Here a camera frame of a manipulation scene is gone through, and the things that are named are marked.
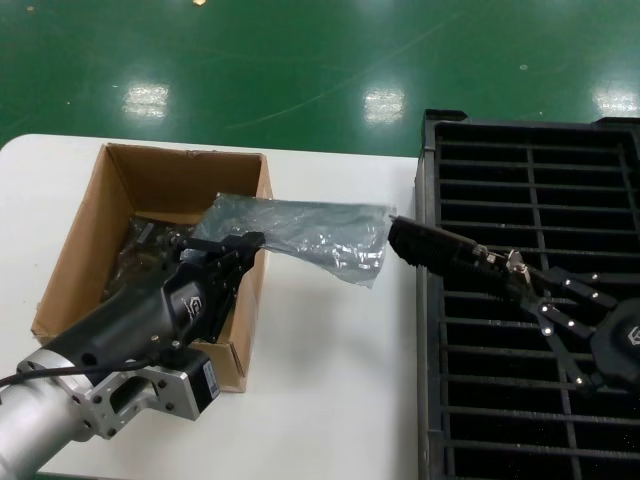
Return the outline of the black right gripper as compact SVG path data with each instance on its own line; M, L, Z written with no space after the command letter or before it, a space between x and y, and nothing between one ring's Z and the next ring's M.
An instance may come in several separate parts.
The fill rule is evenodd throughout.
M523 311L538 323L559 366L582 395L602 387L639 388L639 299L618 302L597 290L590 280L562 268L539 270L518 267L524 284L520 293ZM600 318L593 331L552 305L552 298L592 305L590 312ZM595 371L584 373L559 336L564 330L581 340L589 340Z

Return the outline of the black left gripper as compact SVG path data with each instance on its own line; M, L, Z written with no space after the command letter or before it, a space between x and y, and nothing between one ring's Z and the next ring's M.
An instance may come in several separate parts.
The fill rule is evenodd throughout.
M164 350L174 350L174 341L183 346L196 339L215 344L264 242L262 232L228 235L221 241L175 234L174 257L190 263L123 287L44 348L98 384L128 361L158 360ZM214 259L213 273L192 264Z

